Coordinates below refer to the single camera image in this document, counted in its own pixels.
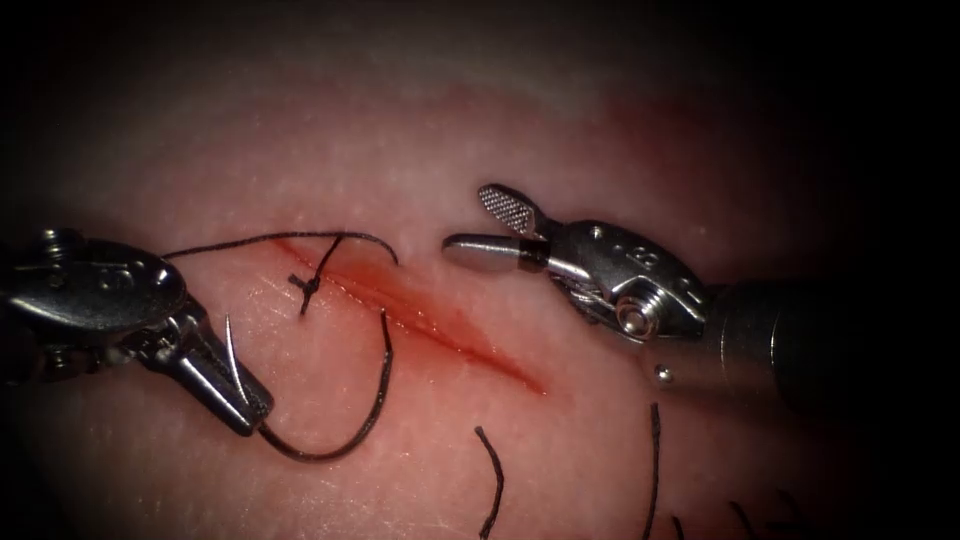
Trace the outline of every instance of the metal screw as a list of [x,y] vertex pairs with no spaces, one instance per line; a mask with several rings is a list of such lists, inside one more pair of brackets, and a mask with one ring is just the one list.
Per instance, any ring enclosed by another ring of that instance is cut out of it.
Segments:
[[626,296],[617,301],[617,321],[623,331],[639,339],[657,335],[660,299],[654,294]]

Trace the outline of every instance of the black suture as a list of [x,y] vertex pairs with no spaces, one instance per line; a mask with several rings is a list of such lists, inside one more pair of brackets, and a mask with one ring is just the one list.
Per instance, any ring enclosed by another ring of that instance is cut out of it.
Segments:
[[208,251],[222,251],[225,249],[233,249],[242,246],[248,246],[250,244],[256,244],[258,242],[266,242],[269,240],[281,240],[284,238],[332,238],[335,236],[342,236],[344,238],[357,238],[359,240],[366,240],[368,242],[373,242],[378,244],[383,249],[387,250],[387,253],[390,254],[390,258],[393,259],[393,263],[396,265],[400,264],[400,260],[397,258],[397,253],[393,251],[393,248],[390,247],[390,244],[384,242],[383,240],[373,236],[372,234],[359,233],[353,231],[285,231],[278,233],[269,233],[261,234],[259,236],[251,236],[250,238],[244,238],[242,240],[233,240],[230,242],[220,242],[217,244],[210,244],[206,246],[197,246],[189,249],[181,249],[179,251],[173,251],[167,253],[166,255],[161,255],[161,258],[164,259],[174,259],[176,257],[185,257],[187,255],[195,255],[197,253],[206,253]]
[[788,491],[783,489],[777,490],[777,496],[790,508],[790,513],[793,514],[793,521],[771,521],[767,523],[767,528],[775,532],[794,532],[808,540],[817,538],[816,531],[813,529],[813,526],[810,525],[810,522],[807,521],[803,512],[800,511],[800,505],[797,504],[796,499],[794,499]]
[[730,508],[740,519],[740,524],[743,525],[743,530],[747,533],[747,540],[760,540],[757,533],[753,532],[753,526],[750,525],[750,520],[747,519],[747,513],[743,511],[743,508],[736,501],[730,501]]
[[660,490],[660,405],[650,404],[650,431],[653,435],[653,480],[650,490],[650,509],[647,511],[647,523],[643,526],[643,540],[649,540],[653,529],[653,514],[657,511],[657,495]]
[[670,516],[670,521],[673,522],[673,530],[677,531],[677,540],[683,540],[683,527],[680,526],[680,518]]
[[380,386],[377,389],[377,399],[373,402],[373,407],[370,409],[370,414],[367,415],[367,419],[364,420],[363,425],[360,426],[360,429],[352,439],[331,452],[313,454],[291,446],[270,429],[270,426],[268,426],[266,422],[260,424],[260,435],[278,452],[294,461],[302,463],[321,463],[337,459],[349,454],[359,446],[360,443],[367,438],[367,435],[370,434],[373,426],[380,418],[380,411],[383,409],[383,403],[387,399],[387,389],[390,386],[390,369],[393,366],[393,344],[390,342],[390,333],[387,331],[387,310],[385,309],[380,310],[380,326],[383,328],[383,343],[386,352],[383,354],[383,369],[380,372]]
[[327,261],[330,260],[330,256],[333,255],[333,252],[336,251],[337,246],[340,245],[340,242],[343,241],[343,236],[337,235],[336,240],[333,241],[333,245],[327,248],[327,252],[323,254],[323,258],[320,259],[320,264],[317,265],[317,270],[313,273],[313,277],[310,278],[310,281],[304,282],[302,279],[298,278],[296,274],[290,274],[290,277],[287,280],[290,283],[293,283],[303,291],[303,303],[300,304],[300,316],[303,317],[307,314],[307,307],[310,305],[310,299],[313,298],[313,295],[320,290],[320,272],[323,272],[323,268],[327,266]]
[[503,467],[500,466],[497,451],[493,449],[490,441],[487,440],[487,436],[483,433],[483,428],[477,426],[473,428],[473,431],[477,434],[477,437],[480,437],[480,442],[483,443],[483,447],[490,454],[490,461],[493,462],[493,472],[497,475],[497,493],[493,496],[493,508],[490,509],[490,515],[484,520],[483,527],[480,529],[480,539],[487,540],[490,537],[493,524],[497,521],[497,514],[500,513],[500,498],[503,496]]

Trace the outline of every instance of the engraved number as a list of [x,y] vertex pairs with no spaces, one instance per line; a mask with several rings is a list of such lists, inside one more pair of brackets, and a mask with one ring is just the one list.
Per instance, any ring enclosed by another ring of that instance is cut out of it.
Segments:
[[660,261],[660,257],[656,253],[652,253],[643,246],[631,249],[627,253],[627,258],[647,269],[653,268]]

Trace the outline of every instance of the blood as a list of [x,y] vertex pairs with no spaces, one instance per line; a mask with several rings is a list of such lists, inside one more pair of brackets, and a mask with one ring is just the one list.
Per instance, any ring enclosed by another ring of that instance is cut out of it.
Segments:
[[[313,253],[313,249],[294,246],[286,239],[275,240],[273,244],[311,272],[322,256],[322,253]],[[458,353],[455,357],[509,377],[536,395],[547,395],[546,385],[521,369],[516,360],[500,354],[463,310],[444,305],[442,299],[417,290],[405,283],[408,279],[404,277],[385,253],[360,250],[355,244],[341,246],[322,275],[362,305],[373,310],[386,308],[394,324]]]

